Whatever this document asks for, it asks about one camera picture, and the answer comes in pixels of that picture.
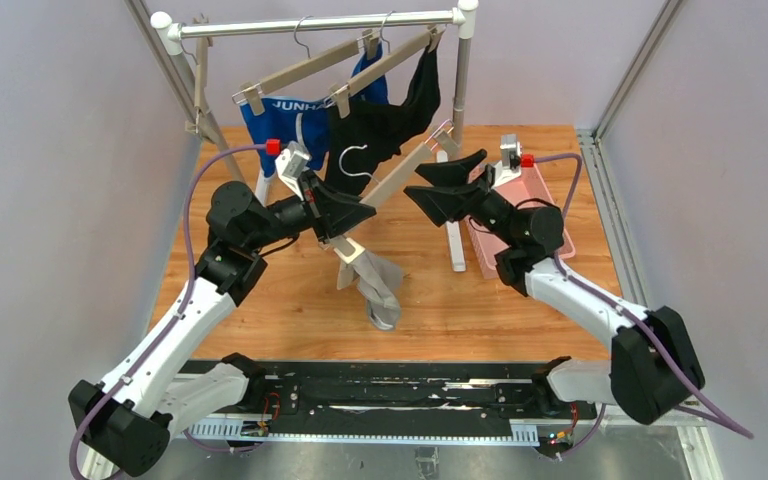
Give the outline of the beige hanger of grey underwear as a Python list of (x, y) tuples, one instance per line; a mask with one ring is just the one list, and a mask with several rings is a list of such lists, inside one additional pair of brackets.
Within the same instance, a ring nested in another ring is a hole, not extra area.
[[(382, 180), (378, 181), (360, 200), (360, 203), (374, 208), (380, 207), (400, 190), (420, 164), (437, 159), (435, 151), (446, 154), (446, 159), (438, 163), (438, 166), (442, 166), (450, 158), (457, 158), (460, 153), (460, 144), (453, 135), (454, 131), (455, 126), (451, 120), (447, 119), (441, 123), (426, 140), (420, 142)], [(464, 272), (466, 260), (460, 233), (452, 223), (446, 227), (446, 233), (453, 270)]]

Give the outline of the grey underwear beige waistband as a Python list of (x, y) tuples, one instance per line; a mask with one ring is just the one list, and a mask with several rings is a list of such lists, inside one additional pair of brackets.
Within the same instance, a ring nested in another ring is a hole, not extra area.
[(360, 247), (351, 256), (339, 251), (337, 256), (340, 259), (337, 289), (355, 285), (365, 298), (366, 315), (370, 322), (383, 331), (395, 329), (402, 315), (396, 296), (404, 277), (401, 267)]

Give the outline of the blue underwear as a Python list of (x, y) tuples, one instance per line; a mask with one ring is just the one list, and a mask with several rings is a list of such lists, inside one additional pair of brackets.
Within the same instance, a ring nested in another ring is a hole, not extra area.
[[(357, 74), (370, 67), (383, 56), (381, 46), (377, 47), (371, 59), (362, 54), (352, 73)], [(388, 104), (388, 85), (386, 77), (379, 77), (353, 98), (376, 104)], [(256, 144), (265, 144), (266, 140), (277, 139), (282, 144), (296, 141), (311, 156), (307, 166), (320, 170), (325, 154), (329, 150), (329, 128), (325, 100), (305, 101), (286, 96), (264, 97), (264, 112), (255, 115), (247, 103), (239, 105), (243, 121)], [(275, 175), (277, 155), (258, 152), (263, 175), (267, 178)]]

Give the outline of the beige hanger of blue underwear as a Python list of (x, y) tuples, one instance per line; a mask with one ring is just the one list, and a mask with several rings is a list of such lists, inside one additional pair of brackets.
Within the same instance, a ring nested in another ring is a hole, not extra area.
[(254, 115), (264, 111), (264, 98), (351, 57), (364, 53), (373, 59), (381, 43), (381, 36), (372, 29), (364, 30), (360, 37), (312, 55), (310, 58), (267, 75), (256, 82), (245, 83), (232, 95), (237, 105), (249, 104)]

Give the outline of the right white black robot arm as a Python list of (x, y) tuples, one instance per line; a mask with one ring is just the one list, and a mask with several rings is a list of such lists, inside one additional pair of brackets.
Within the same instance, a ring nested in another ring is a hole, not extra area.
[(608, 349), (607, 361), (562, 356), (541, 367), (532, 381), (543, 396), (542, 409), (574, 402), (617, 405), (650, 425), (699, 397), (706, 380), (682, 316), (667, 306), (629, 302), (575, 272), (558, 253), (563, 209), (539, 197), (506, 199), (486, 157), (478, 150), (456, 161), (421, 164), (416, 172), (426, 185), (404, 192), (433, 224), (467, 219), (501, 241), (495, 255), (500, 281), (560, 312)]

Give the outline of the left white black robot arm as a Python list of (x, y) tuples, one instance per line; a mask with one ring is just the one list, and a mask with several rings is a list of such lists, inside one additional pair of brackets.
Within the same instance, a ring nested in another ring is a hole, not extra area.
[(118, 467), (115, 478), (147, 473), (174, 437), (215, 411), (260, 405), (265, 370), (239, 353), (185, 384), (172, 382), (207, 334), (252, 292), (267, 267), (268, 246), (307, 230), (328, 240), (376, 213), (311, 171), (299, 183), (299, 193), (269, 206), (243, 182), (218, 187), (206, 215), (207, 247), (174, 304), (113, 371), (71, 390), (77, 439)]

